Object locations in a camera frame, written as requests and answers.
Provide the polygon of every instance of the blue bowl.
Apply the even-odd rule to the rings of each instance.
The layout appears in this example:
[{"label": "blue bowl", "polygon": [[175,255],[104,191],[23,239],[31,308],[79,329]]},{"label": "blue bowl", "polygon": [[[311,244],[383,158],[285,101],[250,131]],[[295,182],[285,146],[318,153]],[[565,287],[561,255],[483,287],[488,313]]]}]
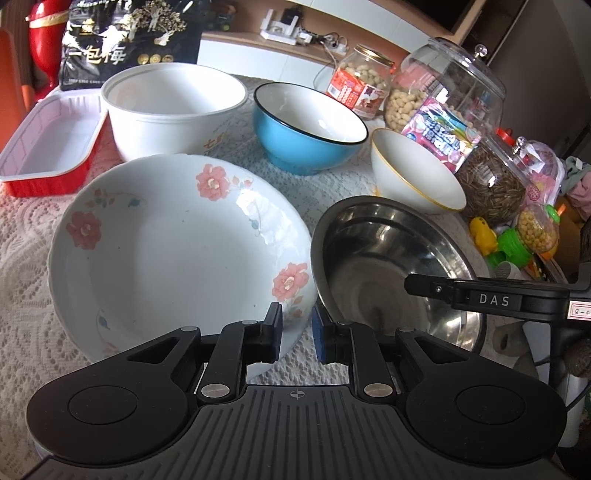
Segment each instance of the blue bowl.
[{"label": "blue bowl", "polygon": [[256,135],[273,165],[296,175],[337,167],[367,139],[368,129],[337,100],[293,83],[264,83],[255,90]]}]

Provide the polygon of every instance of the pink flower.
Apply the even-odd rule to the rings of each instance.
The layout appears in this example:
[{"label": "pink flower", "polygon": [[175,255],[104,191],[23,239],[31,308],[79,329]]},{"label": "pink flower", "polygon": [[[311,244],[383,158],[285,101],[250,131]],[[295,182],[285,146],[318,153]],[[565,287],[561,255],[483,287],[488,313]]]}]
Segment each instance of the pink flower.
[{"label": "pink flower", "polygon": [[222,167],[205,165],[203,172],[197,175],[197,190],[202,197],[215,202],[224,199],[230,193],[230,182],[226,178],[226,171]]},{"label": "pink flower", "polygon": [[72,236],[75,247],[94,250],[100,240],[100,220],[92,212],[74,212],[66,231]]},{"label": "pink flower", "polygon": [[278,301],[286,301],[296,296],[298,290],[303,288],[310,276],[304,271],[308,268],[305,263],[293,264],[289,263],[287,268],[284,268],[273,279],[273,290],[271,294]]}]

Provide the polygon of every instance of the pink cloth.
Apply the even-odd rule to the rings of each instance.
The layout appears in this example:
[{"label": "pink cloth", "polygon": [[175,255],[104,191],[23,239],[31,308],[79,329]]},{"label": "pink cloth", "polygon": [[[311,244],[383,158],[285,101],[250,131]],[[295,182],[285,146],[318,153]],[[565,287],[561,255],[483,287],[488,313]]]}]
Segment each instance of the pink cloth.
[{"label": "pink cloth", "polygon": [[591,216],[591,172],[586,173],[566,196],[581,218],[587,221]]}]

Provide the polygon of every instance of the stainless steel bowl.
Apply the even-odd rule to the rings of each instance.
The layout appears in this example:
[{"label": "stainless steel bowl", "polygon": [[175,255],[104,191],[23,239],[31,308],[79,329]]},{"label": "stainless steel bowl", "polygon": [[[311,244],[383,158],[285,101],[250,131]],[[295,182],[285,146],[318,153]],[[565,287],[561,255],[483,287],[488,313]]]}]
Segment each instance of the stainless steel bowl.
[{"label": "stainless steel bowl", "polygon": [[404,290],[411,273],[475,280],[458,246],[409,207],[353,197],[329,208],[314,231],[312,273],[333,322],[359,322],[385,335],[411,327],[479,353],[486,317]]}]

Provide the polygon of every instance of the black package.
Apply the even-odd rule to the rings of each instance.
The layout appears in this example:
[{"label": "black package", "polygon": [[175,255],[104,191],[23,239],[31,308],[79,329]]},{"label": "black package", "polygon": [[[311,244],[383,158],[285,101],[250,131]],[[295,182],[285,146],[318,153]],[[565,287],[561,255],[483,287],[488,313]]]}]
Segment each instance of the black package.
[{"label": "black package", "polygon": [[210,0],[73,0],[62,39],[62,90],[98,88],[137,65],[197,63]]}]

